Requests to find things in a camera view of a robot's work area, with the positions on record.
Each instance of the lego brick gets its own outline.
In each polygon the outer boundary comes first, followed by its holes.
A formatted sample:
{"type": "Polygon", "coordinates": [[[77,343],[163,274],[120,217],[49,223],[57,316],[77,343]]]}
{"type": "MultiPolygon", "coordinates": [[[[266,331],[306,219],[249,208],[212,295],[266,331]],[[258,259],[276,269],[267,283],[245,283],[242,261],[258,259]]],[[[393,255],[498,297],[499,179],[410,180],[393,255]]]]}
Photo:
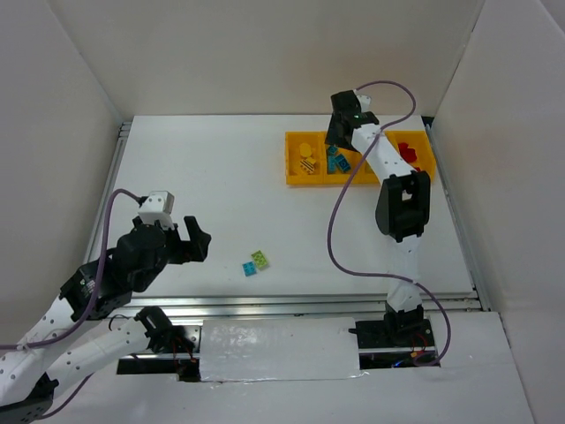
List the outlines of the lego brick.
{"type": "Polygon", "coordinates": [[[313,174],[314,173],[314,165],[313,163],[310,163],[308,161],[308,159],[305,159],[303,161],[300,161],[300,168],[302,170],[304,170],[306,173],[308,174],[313,174]]]}
{"type": "Polygon", "coordinates": [[[251,257],[253,258],[253,262],[255,262],[255,266],[258,269],[265,269],[266,267],[268,267],[267,258],[261,252],[261,250],[258,250],[254,254],[251,254],[251,257]]]}
{"type": "Polygon", "coordinates": [[[245,276],[252,276],[253,274],[257,274],[257,269],[255,268],[255,264],[253,262],[246,262],[242,265],[244,269],[245,276]]]}
{"type": "Polygon", "coordinates": [[[333,156],[328,156],[328,174],[335,173],[335,158],[333,156]]]}
{"type": "Polygon", "coordinates": [[[326,152],[328,153],[328,156],[335,156],[335,154],[337,153],[337,147],[330,146],[328,150],[326,150],[326,152]]]}
{"type": "Polygon", "coordinates": [[[351,170],[350,163],[347,162],[347,159],[345,159],[345,156],[342,154],[339,154],[335,157],[335,164],[341,172],[347,172],[348,170],[351,170]]]}

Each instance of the small toy block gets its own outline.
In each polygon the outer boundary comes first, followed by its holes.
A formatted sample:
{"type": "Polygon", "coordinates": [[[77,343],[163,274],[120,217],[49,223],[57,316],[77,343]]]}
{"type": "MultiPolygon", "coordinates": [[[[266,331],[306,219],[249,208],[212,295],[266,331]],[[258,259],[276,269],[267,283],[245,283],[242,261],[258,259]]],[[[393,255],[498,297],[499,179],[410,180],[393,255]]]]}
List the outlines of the small toy block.
{"type": "Polygon", "coordinates": [[[345,156],[342,154],[339,154],[335,157],[335,164],[341,172],[347,172],[351,169],[350,163],[347,162],[347,159],[345,159],[345,156]]]}
{"type": "Polygon", "coordinates": [[[298,149],[300,150],[300,155],[304,158],[312,156],[312,146],[308,143],[302,143],[298,149]]]}
{"type": "Polygon", "coordinates": [[[246,262],[242,265],[244,267],[245,276],[252,276],[253,274],[257,274],[257,269],[255,268],[255,264],[253,262],[246,262]]]}
{"type": "Polygon", "coordinates": [[[335,154],[337,153],[337,147],[330,146],[326,151],[328,152],[328,156],[335,156],[335,154]]]}
{"type": "Polygon", "coordinates": [[[265,269],[266,267],[268,267],[267,258],[261,252],[261,250],[258,250],[254,254],[251,254],[251,257],[253,258],[253,262],[255,262],[255,266],[258,269],[265,269]]]}
{"type": "Polygon", "coordinates": [[[335,173],[335,158],[328,156],[328,174],[335,173]]]}
{"type": "Polygon", "coordinates": [[[307,159],[300,161],[300,168],[302,168],[302,170],[305,170],[306,173],[308,173],[308,174],[313,174],[314,173],[314,164],[311,161],[309,161],[308,159],[311,159],[311,158],[308,157],[307,159]]]}
{"type": "Polygon", "coordinates": [[[398,143],[398,153],[407,163],[415,163],[418,160],[416,150],[408,147],[408,143],[398,143]]]}

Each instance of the blue lego brick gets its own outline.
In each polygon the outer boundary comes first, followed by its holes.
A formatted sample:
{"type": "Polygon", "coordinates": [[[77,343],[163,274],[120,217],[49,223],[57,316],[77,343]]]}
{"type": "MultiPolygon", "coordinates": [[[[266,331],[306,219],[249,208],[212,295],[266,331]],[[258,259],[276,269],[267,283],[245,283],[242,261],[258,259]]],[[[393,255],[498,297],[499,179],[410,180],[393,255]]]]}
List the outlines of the blue lego brick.
{"type": "Polygon", "coordinates": [[[337,153],[337,147],[330,146],[326,151],[328,152],[328,156],[335,156],[335,154],[337,153]]]}
{"type": "Polygon", "coordinates": [[[328,174],[335,173],[335,158],[333,156],[328,156],[328,174]]]}
{"type": "Polygon", "coordinates": [[[245,276],[252,276],[253,274],[257,274],[257,269],[255,268],[255,264],[253,262],[246,262],[242,265],[244,267],[245,276]]]}
{"type": "Polygon", "coordinates": [[[335,157],[335,164],[341,172],[347,172],[351,169],[350,163],[347,162],[347,159],[345,159],[345,156],[342,154],[339,154],[335,157]]]}

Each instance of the white panel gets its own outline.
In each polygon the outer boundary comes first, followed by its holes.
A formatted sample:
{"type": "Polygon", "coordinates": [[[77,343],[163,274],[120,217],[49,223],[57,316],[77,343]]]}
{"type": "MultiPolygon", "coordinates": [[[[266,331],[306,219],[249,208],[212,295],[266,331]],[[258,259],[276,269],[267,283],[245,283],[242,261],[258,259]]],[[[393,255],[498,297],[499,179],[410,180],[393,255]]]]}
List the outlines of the white panel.
{"type": "Polygon", "coordinates": [[[0,57],[0,322],[31,323],[82,260],[117,125],[44,2],[1,2],[0,57]]]}
{"type": "MultiPolygon", "coordinates": [[[[375,79],[405,83],[430,115],[483,0],[50,3],[127,117],[329,112],[330,94],[375,79]]],[[[375,110],[405,110],[379,94],[375,110]]]]}
{"type": "Polygon", "coordinates": [[[565,35],[540,2],[487,1],[433,125],[539,422],[565,415],[563,75],[565,35]]]}
{"type": "Polygon", "coordinates": [[[203,382],[360,377],[353,318],[204,321],[203,382]]]}
{"type": "MultiPolygon", "coordinates": [[[[454,318],[460,337],[453,349],[471,350],[484,360],[482,365],[371,370],[347,380],[253,383],[116,375],[112,366],[95,374],[66,409],[45,422],[532,424],[516,367],[489,354],[489,344],[500,342],[494,334],[501,331],[501,322],[496,314],[475,322],[480,315],[454,318]],[[468,330],[483,330],[489,336],[482,340],[488,343],[476,347],[474,339],[463,337],[468,330]]],[[[434,324],[434,332],[442,328],[441,321],[434,324]]]]}
{"type": "MultiPolygon", "coordinates": [[[[135,117],[115,187],[139,195],[170,191],[173,220],[183,224],[184,215],[194,215],[212,236],[204,263],[167,267],[143,295],[387,293],[387,280],[345,275],[328,258],[328,220],[340,188],[285,184],[285,131],[327,130],[328,122],[329,116],[135,117]],[[242,263],[259,249],[271,266],[245,277],[242,263]]],[[[423,125],[413,117],[396,129],[423,125]]],[[[378,196],[377,185],[352,187],[335,221],[335,255],[350,269],[386,271],[395,253],[375,222],[378,196]]],[[[418,252],[422,283],[467,295],[471,281],[439,178],[431,197],[418,252]]],[[[136,210],[132,201],[117,202],[110,244],[131,230],[136,210]]]]}
{"type": "MultiPolygon", "coordinates": [[[[442,367],[475,367],[477,365],[513,364],[509,342],[496,312],[473,314],[450,313],[451,345],[441,360],[442,367]]],[[[447,332],[441,314],[431,314],[433,338],[441,352],[447,332]]]]}

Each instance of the black bracket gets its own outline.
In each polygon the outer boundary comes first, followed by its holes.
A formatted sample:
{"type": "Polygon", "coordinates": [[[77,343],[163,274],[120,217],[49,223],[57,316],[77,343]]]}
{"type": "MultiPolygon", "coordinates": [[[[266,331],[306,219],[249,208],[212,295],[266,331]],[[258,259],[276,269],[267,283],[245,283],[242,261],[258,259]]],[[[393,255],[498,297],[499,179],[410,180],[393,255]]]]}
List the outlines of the black bracket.
{"type": "Polygon", "coordinates": [[[333,112],[326,144],[357,152],[351,145],[353,131],[365,124],[378,125],[379,119],[372,112],[361,111],[361,104],[352,90],[332,95],[331,101],[333,112]]]}
{"type": "Polygon", "coordinates": [[[385,179],[375,210],[380,232],[398,243],[414,234],[420,237],[430,220],[430,185],[425,171],[385,179]]]}

